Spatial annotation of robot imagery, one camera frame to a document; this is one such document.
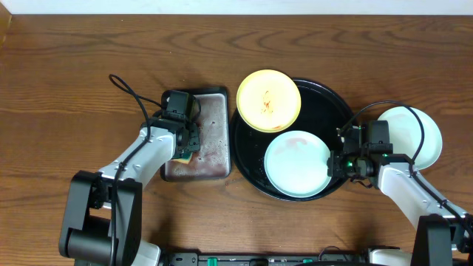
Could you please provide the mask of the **yellow plate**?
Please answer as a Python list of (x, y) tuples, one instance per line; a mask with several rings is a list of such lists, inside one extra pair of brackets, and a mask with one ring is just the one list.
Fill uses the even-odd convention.
[(241, 82), (236, 106), (240, 117), (252, 129), (275, 133), (296, 121), (302, 98), (295, 82), (285, 73), (263, 69), (251, 73)]

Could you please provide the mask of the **green yellow sponge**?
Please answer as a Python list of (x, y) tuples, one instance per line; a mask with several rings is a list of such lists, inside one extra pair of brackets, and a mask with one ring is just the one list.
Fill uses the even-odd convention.
[(193, 155), (192, 152), (184, 153), (182, 154), (180, 158), (176, 159), (176, 161), (182, 164), (189, 164), (191, 161), (192, 155)]

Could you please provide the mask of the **rectangular black water tray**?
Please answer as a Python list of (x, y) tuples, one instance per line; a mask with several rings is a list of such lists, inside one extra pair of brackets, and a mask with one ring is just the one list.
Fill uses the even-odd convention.
[(186, 162), (178, 159), (166, 162), (160, 168), (160, 175), (168, 182), (225, 178), (231, 172), (227, 89), (218, 86), (185, 92), (200, 102), (194, 107), (194, 112), (200, 114), (195, 121), (200, 150)]

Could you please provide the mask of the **mint green plate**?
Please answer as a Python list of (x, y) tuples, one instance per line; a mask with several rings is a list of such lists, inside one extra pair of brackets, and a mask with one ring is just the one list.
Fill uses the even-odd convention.
[[(415, 158), (415, 165), (422, 170), (432, 166), (440, 157), (443, 138), (438, 125), (430, 116), (419, 109), (412, 110), (420, 118), (424, 129), (423, 146)], [(386, 110), (378, 120), (386, 120), (389, 124), (393, 152), (413, 158), (421, 141), (421, 128), (415, 116), (405, 107), (398, 106)]]
[(273, 187), (289, 197), (307, 198), (330, 183), (327, 161), (330, 150), (309, 132), (285, 132), (271, 141), (264, 156), (264, 170)]

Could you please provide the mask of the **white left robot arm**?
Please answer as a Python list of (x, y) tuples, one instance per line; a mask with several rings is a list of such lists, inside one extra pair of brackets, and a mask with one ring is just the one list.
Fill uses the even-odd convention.
[(161, 249), (142, 239), (143, 189), (161, 166), (200, 148), (189, 121), (152, 118), (117, 159), (71, 180), (58, 249), (76, 265), (158, 265)]

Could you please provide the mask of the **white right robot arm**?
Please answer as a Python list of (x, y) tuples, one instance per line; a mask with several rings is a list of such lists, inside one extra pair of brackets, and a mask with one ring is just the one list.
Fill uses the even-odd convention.
[(370, 248), (369, 265), (471, 265), (454, 251), (472, 254), (472, 215), (430, 185), (412, 158), (396, 154), (387, 126), (338, 129), (342, 150), (332, 151), (328, 174), (376, 188), (389, 197), (416, 230), (411, 253), (398, 248)]

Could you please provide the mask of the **round black tray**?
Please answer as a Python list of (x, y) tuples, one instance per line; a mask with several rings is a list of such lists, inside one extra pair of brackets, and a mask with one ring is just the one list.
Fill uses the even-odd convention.
[[(302, 78), (295, 78), (302, 106), (296, 121), (285, 129), (304, 131), (319, 137), (329, 150), (343, 149), (337, 136), (337, 128), (342, 127), (353, 117), (352, 109), (344, 99), (322, 83)], [(279, 133), (264, 133), (251, 128), (240, 116), (238, 111), (232, 115), (230, 122), (231, 159), (242, 176), (256, 189), (270, 197), (290, 202), (306, 202), (326, 197), (339, 189), (344, 180), (334, 179), (328, 186), (314, 196), (291, 197), (278, 191), (267, 178), (264, 170), (264, 156), (270, 142)]]

